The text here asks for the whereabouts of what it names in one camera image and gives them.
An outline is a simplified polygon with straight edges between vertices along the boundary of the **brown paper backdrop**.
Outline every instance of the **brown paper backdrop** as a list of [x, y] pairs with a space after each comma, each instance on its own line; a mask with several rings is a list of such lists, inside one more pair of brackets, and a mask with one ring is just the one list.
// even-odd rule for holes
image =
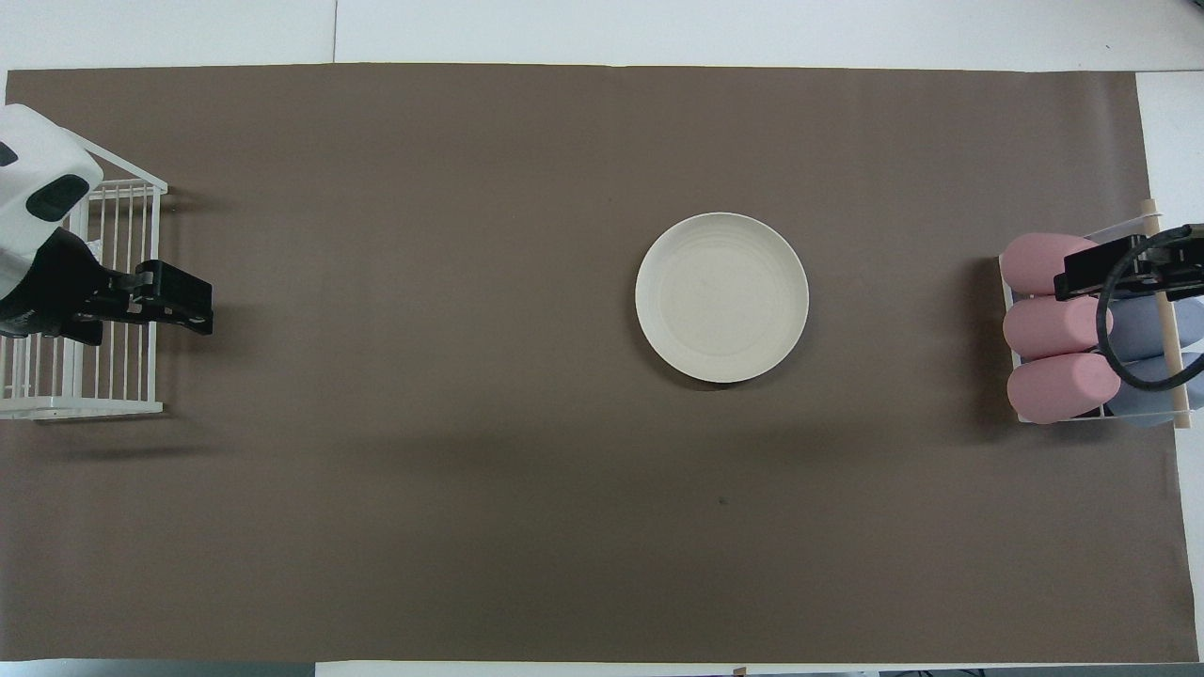
[[[170, 416], [0, 423], [2, 658], [1197, 658], [1168, 428], [1015, 423], [992, 260], [1146, 196], [1125, 73], [16, 72], [166, 178]], [[678, 220], [778, 229], [793, 353], [662, 364]]]

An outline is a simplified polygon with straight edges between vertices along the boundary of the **pink cylinder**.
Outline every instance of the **pink cylinder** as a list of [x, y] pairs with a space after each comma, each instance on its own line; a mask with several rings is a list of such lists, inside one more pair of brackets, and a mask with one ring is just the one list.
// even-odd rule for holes
[[1076, 235], [1028, 232], [1008, 245], [999, 260], [1003, 281], [1017, 294], [1054, 293], [1054, 276], [1066, 270], [1066, 257], [1096, 243]]
[[[1080, 353], [1098, 343], [1096, 340], [1096, 299], [1080, 296], [1058, 301], [1037, 296], [1016, 301], [1003, 318], [1003, 337], [1026, 360]], [[1112, 313], [1108, 313], [1108, 330]]]
[[1008, 378], [1008, 400], [1033, 423], [1055, 423], [1112, 399], [1121, 378], [1096, 353], [1055, 355], [1022, 364]]

